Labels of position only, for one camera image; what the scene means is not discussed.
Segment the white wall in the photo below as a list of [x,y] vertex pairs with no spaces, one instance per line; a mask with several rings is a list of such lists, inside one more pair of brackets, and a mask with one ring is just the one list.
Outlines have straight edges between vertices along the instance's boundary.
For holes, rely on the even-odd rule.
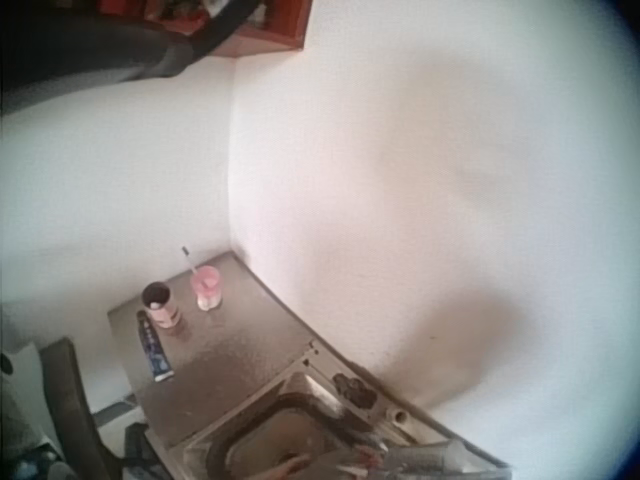
[[235,74],[232,241],[303,319],[518,479],[638,433],[638,64],[569,2],[314,2]]
[[3,119],[2,302],[24,339],[72,337],[93,410],[130,387],[106,313],[228,248],[233,63],[60,97]]

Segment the sink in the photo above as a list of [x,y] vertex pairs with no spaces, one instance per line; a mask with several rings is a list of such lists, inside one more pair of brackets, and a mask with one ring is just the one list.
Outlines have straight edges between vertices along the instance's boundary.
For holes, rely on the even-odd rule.
[[[417,445],[453,434],[425,423],[367,384],[322,345],[309,350],[258,392],[180,444],[186,478],[243,479],[299,454],[317,458],[365,444]],[[479,469],[504,466],[467,444]]]

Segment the blue toothpaste tube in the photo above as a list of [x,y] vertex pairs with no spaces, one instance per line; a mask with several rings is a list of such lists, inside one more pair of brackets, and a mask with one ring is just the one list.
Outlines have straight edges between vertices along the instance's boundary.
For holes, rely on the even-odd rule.
[[140,335],[140,343],[144,354],[149,360],[151,373],[156,382],[161,382],[169,377],[173,377],[173,370],[164,354],[162,344],[158,338],[158,332],[153,328],[149,316],[144,310],[137,313],[138,317],[138,334]]

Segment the sink basin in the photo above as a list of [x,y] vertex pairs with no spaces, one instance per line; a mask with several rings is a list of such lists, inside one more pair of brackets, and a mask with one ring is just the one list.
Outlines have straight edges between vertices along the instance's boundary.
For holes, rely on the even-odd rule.
[[[366,384],[323,346],[174,451],[186,478],[243,479],[299,454],[312,459],[356,444],[418,445],[452,438]],[[467,444],[477,468],[501,467]]]

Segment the countertop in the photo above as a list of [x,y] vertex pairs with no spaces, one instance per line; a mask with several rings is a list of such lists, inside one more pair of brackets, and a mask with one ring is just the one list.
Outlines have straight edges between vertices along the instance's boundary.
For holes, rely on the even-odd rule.
[[175,375],[156,383],[138,337],[140,296],[109,312],[109,323],[133,392],[157,440],[170,448],[255,393],[296,360],[314,339],[234,253],[207,265],[222,276],[222,305],[196,305],[190,272],[166,283],[182,321],[157,329]]

